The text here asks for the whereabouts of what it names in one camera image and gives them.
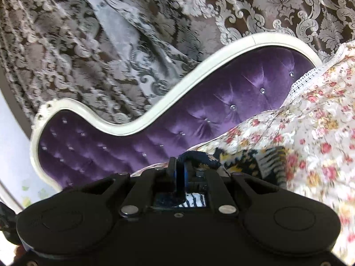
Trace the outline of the purple tufted white-framed headboard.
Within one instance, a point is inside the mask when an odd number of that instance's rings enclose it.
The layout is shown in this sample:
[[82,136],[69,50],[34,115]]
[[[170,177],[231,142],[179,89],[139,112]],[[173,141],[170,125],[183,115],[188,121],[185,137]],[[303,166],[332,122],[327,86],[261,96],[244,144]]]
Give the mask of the purple tufted white-framed headboard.
[[109,123],[71,98],[51,100],[40,107],[33,125],[32,167],[57,191],[131,174],[279,108],[321,64],[300,39],[265,32],[218,50],[127,124]]

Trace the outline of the brown silver damask curtain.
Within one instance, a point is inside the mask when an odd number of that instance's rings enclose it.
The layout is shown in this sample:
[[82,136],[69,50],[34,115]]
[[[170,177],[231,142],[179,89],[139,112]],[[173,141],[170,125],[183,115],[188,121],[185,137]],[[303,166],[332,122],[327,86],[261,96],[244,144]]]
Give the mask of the brown silver damask curtain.
[[354,40],[354,0],[1,0],[1,71],[27,132],[60,98],[125,124],[258,33],[300,39],[327,61]]

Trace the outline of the white door with cupcake stickers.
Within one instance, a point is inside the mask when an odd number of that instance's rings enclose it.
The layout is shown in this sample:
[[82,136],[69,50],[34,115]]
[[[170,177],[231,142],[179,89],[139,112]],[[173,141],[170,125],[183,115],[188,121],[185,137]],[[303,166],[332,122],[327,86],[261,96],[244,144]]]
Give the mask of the white door with cupcake stickers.
[[30,141],[1,96],[1,202],[16,213],[58,193],[36,174]]

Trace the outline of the floral bed cover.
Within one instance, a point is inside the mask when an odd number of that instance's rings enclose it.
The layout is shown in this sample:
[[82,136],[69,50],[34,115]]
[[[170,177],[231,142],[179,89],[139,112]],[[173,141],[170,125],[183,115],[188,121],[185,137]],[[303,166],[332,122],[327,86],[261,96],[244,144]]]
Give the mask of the floral bed cover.
[[332,208],[341,222],[333,253],[354,263],[354,43],[296,82],[282,106],[188,151],[235,154],[285,147],[286,188]]

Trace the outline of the yellow navy patterned knit sweater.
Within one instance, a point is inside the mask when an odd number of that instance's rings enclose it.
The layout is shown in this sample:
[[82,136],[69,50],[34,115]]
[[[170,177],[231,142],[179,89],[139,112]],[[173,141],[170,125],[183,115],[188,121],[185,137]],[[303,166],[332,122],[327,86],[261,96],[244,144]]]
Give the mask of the yellow navy patterned knit sweater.
[[[271,147],[266,149],[246,149],[228,154],[216,148],[213,154],[201,151],[187,151],[177,158],[178,166],[191,163],[193,169],[215,170],[221,176],[241,172],[267,183],[286,188],[286,149]],[[185,189],[185,198],[178,197],[174,190],[176,173],[166,172],[162,180],[162,192],[156,195],[154,206],[159,208],[197,208],[205,207],[205,194],[201,190]]]

